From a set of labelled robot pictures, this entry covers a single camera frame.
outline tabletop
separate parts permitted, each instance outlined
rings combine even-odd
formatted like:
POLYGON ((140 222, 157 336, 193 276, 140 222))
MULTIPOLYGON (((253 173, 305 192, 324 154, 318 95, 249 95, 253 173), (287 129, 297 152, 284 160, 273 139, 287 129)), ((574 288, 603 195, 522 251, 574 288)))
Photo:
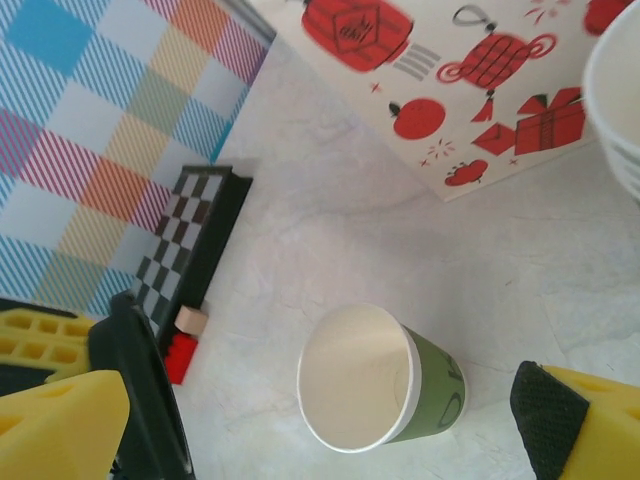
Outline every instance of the tabletop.
POLYGON ((255 181, 176 387, 199 479, 533 479, 509 408, 520 362, 640 384, 640 209, 597 145, 443 203, 276 40, 221 158, 255 181), (312 436, 298 357, 355 302, 459 361, 453 430, 356 455, 312 436))

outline cup rim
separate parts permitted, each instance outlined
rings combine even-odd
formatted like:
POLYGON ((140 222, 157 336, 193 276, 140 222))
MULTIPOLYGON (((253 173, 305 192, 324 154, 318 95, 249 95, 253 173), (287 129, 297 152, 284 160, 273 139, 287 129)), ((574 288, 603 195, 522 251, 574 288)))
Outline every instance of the cup rim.
POLYGON ((631 143, 629 140, 618 134, 607 124, 607 122, 603 120, 604 116, 602 114, 602 110, 598 106, 599 101, 596 100, 593 93, 593 80, 604 49, 607 48, 610 42, 615 41, 618 29, 625 25, 627 21, 630 21, 630 18, 637 13, 636 9, 640 9, 640 2, 632 2, 629 4, 629 6, 627 6, 627 8, 625 8, 622 13, 618 15, 613 22, 611 22, 609 27, 598 39, 595 47, 589 55, 589 59, 587 60, 582 76, 582 84, 584 86, 585 106, 589 113, 589 119, 595 125, 596 129, 599 130, 600 136, 606 138, 612 143, 620 145, 630 153, 640 156, 640 146, 631 143))
POLYGON ((374 449, 374 448, 376 448, 376 447, 378 447, 380 445, 388 443, 390 440, 392 440, 393 438, 398 436, 400 434, 400 432, 402 432, 405 429, 405 427, 409 424, 409 421, 413 417, 413 414, 415 413, 415 410, 416 410, 416 408, 418 406, 418 400, 420 398, 420 392, 422 390, 422 367, 420 365, 420 354, 418 353, 418 347, 416 346, 415 342, 413 341, 413 339, 409 335, 409 332, 407 331, 407 329, 391 313, 389 313, 386 309, 384 309, 384 308, 382 308, 382 307, 380 307, 378 305, 374 305, 372 303, 344 304, 344 305, 338 306, 338 307, 328 311, 327 313, 325 313, 322 316, 322 318, 318 321, 316 326, 313 328, 313 330, 311 331, 311 334, 309 335, 309 338, 305 342, 305 345, 304 345, 304 347, 302 349, 302 353, 300 354, 300 358, 298 359, 298 373, 297 373, 297 379, 296 380, 297 380, 296 381, 296 393, 298 395, 298 406, 300 407, 300 413, 302 414, 302 418, 304 419, 304 422, 307 425, 307 427, 309 428, 309 430, 311 430, 311 433, 313 434, 313 436, 316 437, 323 445, 325 445, 326 447, 330 448, 331 450, 335 450, 337 452, 341 452, 341 453, 367 452, 367 451, 372 450, 372 449, 374 449), (402 405, 402 409, 400 410, 400 413, 398 414, 398 418, 396 419, 394 424, 391 426, 391 428, 384 435, 382 435, 375 442, 373 442, 373 443, 371 443, 369 445, 365 445, 363 447, 343 448, 343 447, 337 447, 335 445, 331 445, 326 440, 324 440, 320 435, 318 435, 318 433, 315 431, 315 429, 313 428, 313 426, 309 422, 309 418, 307 417, 307 415, 304 412, 302 396, 300 394, 300 373, 301 373, 300 371, 301 371, 302 362, 304 360, 304 356, 305 356, 305 353, 307 351, 307 348, 308 348, 309 344, 311 343, 311 340, 312 340, 315 332, 318 330, 318 328, 320 327, 322 322, 324 320, 326 320, 327 318, 331 317, 332 315, 335 315, 336 313, 338 313, 338 312, 340 312, 342 310, 346 310, 348 308, 353 308, 353 307, 373 308, 375 310, 378 310, 379 312, 384 313, 385 316, 387 316, 394 323, 394 325, 400 330, 400 332, 402 332, 402 335, 403 335, 403 338, 404 338, 404 341, 405 341, 405 349, 406 349, 407 356, 408 356, 408 362, 409 362, 409 383, 408 383, 408 386, 407 386, 407 394, 405 396, 404 403, 402 405))

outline black and white checkered strip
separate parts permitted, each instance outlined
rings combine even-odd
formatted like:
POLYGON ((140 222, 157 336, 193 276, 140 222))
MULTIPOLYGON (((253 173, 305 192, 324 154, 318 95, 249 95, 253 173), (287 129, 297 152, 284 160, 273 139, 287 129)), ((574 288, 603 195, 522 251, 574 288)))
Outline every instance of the black and white checkered strip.
POLYGON ((140 264, 133 292, 156 333, 189 264, 221 181, 221 176, 180 176, 156 228, 154 242, 140 264))

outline gift bag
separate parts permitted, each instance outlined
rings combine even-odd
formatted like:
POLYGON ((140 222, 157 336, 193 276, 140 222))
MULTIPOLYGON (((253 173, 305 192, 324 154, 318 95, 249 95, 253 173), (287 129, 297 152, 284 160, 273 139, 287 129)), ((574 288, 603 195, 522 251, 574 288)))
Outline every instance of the gift bag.
POLYGON ((449 200, 593 139, 582 71, 631 0, 250 0, 449 200))

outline pastel plaid pattern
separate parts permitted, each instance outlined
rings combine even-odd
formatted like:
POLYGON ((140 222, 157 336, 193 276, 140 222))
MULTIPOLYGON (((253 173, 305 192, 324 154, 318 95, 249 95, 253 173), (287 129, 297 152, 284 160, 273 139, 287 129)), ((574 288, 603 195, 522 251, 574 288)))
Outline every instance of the pastel plaid pattern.
POLYGON ((0 2, 0 297, 106 315, 267 48, 211 0, 0 2))

